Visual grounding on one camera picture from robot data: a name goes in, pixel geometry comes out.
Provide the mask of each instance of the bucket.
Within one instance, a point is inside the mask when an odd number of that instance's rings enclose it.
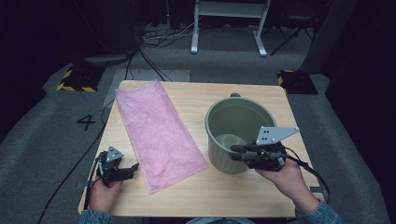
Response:
[[[275,127],[276,121],[264,106],[248,98],[228,97],[213,104],[205,118],[212,164],[229,175],[246,171],[248,167],[243,161],[230,159],[230,146],[251,144],[261,126]]]

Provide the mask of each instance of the pink plastic bag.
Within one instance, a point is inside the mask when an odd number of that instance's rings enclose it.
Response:
[[[118,89],[116,98],[149,193],[208,167],[159,81]]]

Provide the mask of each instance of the human hand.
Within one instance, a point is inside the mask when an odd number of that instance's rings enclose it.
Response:
[[[91,189],[90,209],[108,213],[117,198],[122,183],[123,181],[111,182],[109,188],[103,183],[102,178],[98,179]]]
[[[318,207],[318,199],[304,182],[300,166],[295,161],[286,160],[278,172],[256,170],[257,173],[275,184],[286,197],[293,200],[300,213],[309,213]]]

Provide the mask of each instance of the bucket handle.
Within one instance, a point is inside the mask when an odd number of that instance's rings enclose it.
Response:
[[[230,95],[231,97],[241,97],[241,95],[238,92],[233,92]]]

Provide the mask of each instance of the sleeve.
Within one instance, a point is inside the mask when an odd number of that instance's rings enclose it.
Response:
[[[96,210],[84,210],[81,212],[78,224],[112,224],[113,219],[111,215],[96,211]]]
[[[320,205],[312,212],[307,214],[300,214],[296,210],[296,218],[302,224],[318,224],[318,223],[332,223],[344,224],[345,222],[338,216],[329,205],[321,202]]]

